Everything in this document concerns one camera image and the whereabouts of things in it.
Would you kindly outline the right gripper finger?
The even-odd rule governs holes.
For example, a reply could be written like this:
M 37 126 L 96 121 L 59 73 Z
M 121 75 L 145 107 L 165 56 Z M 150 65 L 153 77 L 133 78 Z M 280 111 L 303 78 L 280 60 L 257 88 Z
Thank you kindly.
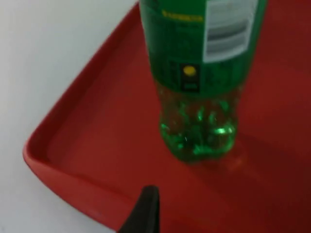
M 118 233 L 160 233 L 160 194 L 154 185 L 142 188 L 132 212 Z

